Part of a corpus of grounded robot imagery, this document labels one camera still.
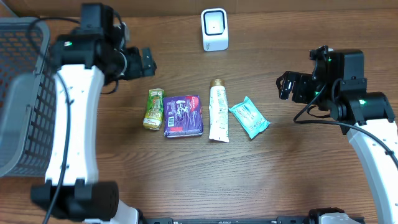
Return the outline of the teal wipes packet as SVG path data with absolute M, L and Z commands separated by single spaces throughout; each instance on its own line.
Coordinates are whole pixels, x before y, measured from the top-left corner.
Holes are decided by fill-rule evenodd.
M 244 98 L 243 102 L 231 107 L 229 111 L 239 121 L 251 139 L 265 131 L 271 123 L 265 119 L 248 96 Z

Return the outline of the purple snack packet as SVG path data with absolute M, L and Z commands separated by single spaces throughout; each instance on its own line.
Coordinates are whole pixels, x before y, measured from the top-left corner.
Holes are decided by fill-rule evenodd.
M 201 136 L 203 121 L 198 95 L 173 96 L 163 99 L 167 138 Z

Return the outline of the white tube gold cap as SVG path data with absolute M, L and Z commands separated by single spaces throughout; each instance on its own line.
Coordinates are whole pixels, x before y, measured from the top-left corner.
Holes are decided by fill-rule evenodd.
M 209 139 L 229 142 L 229 108 L 222 79 L 213 79 L 210 83 L 209 116 Z

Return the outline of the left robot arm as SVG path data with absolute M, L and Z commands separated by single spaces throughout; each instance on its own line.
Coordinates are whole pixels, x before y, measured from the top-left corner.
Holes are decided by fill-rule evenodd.
M 138 224 L 141 213 L 119 197 L 114 181 L 99 181 L 96 124 L 104 86 L 151 77 L 157 68 L 149 49 L 126 47 L 120 15 L 101 3 L 84 3 L 76 28 L 57 37 L 45 59 L 55 78 L 55 126 L 45 182 L 31 201 L 46 217 L 84 223 Z

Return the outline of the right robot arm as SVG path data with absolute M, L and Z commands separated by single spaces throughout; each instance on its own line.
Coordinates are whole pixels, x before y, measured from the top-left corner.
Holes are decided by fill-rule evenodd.
M 324 45 L 309 58 L 312 73 L 286 71 L 276 80 L 279 98 L 304 105 L 295 124 L 340 127 L 363 167 L 379 222 L 397 223 L 397 124 L 387 96 L 367 91 L 359 49 Z

